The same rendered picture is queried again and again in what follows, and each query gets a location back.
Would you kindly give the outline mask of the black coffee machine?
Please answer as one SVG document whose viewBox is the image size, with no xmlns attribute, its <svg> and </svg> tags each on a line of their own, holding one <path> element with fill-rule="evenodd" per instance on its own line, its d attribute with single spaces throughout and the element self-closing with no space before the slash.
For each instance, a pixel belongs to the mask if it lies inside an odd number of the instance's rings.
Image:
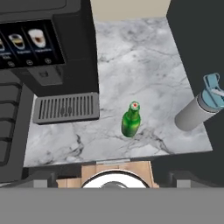
<svg viewBox="0 0 224 224">
<path fill-rule="evenodd" d="M 0 71 L 35 95 L 36 124 L 100 117 L 90 0 L 0 0 Z"/>
</svg>

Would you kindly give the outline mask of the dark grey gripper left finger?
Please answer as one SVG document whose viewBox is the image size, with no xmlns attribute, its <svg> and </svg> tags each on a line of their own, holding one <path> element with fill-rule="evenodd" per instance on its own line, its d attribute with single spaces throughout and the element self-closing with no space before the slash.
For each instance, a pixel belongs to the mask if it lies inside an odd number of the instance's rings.
<svg viewBox="0 0 224 224">
<path fill-rule="evenodd" d="M 57 174 L 54 171 L 36 171 L 26 179 L 3 185 L 3 188 L 57 188 Z"/>
</svg>

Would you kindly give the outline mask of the white and black round thing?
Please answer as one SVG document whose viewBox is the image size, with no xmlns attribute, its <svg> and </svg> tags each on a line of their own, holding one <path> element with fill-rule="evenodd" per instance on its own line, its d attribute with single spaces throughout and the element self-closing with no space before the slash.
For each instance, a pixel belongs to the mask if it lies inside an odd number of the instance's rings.
<svg viewBox="0 0 224 224">
<path fill-rule="evenodd" d="M 106 170 L 101 171 L 88 180 L 82 188 L 109 188 L 109 189 L 128 189 L 128 188 L 149 188 L 149 185 L 134 172 L 125 170 Z"/>
</svg>

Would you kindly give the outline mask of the green glass bottle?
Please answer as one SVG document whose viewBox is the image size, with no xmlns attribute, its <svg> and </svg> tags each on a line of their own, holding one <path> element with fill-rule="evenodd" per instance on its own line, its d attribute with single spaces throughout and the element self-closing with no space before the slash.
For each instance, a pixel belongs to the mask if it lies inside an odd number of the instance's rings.
<svg viewBox="0 0 224 224">
<path fill-rule="evenodd" d="M 126 137 L 133 137 L 138 131 L 141 122 L 139 110 L 140 104 L 133 101 L 122 117 L 122 133 Z"/>
</svg>

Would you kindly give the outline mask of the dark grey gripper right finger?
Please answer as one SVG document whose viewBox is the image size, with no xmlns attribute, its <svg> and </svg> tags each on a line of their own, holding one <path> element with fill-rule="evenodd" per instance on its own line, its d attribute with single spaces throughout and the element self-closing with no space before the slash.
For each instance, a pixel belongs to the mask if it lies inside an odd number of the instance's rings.
<svg viewBox="0 0 224 224">
<path fill-rule="evenodd" d="M 171 171 L 169 184 L 175 188 L 207 188 L 218 187 L 215 183 L 200 179 L 189 171 Z"/>
</svg>

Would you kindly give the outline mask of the black ridged appliance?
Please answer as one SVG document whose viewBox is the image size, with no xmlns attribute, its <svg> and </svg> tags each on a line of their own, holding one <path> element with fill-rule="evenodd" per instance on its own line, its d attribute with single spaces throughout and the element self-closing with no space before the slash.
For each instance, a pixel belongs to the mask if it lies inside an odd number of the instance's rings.
<svg viewBox="0 0 224 224">
<path fill-rule="evenodd" d="M 22 178 L 33 92 L 11 71 L 0 70 L 0 184 Z"/>
</svg>

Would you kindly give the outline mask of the grey flask with blue lid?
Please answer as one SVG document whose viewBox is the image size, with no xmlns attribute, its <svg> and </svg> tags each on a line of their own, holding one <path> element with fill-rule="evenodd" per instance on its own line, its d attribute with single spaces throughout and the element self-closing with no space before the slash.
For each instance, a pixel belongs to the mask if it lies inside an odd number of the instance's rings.
<svg viewBox="0 0 224 224">
<path fill-rule="evenodd" d="M 191 131 L 224 109 L 224 90 L 220 88 L 219 80 L 218 73 L 203 77 L 204 89 L 174 118 L 180 130 Z"/>
</svg>

